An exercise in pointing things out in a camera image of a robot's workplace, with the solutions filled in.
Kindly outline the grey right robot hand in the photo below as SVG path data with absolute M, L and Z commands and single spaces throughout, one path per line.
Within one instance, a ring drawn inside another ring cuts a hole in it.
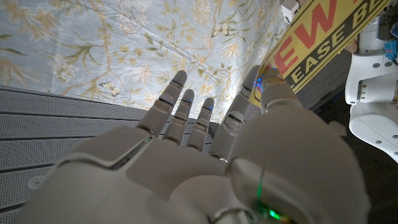
M 200 118 L 185 147 L 186 111 L 169 115 L 180 71 L 135 128 L 75 147 L 16 223 L 366 223 L 370 202 L 350 146 L 306 110 L 277 68 L 254 67 L 262 113 L 203 152 Z

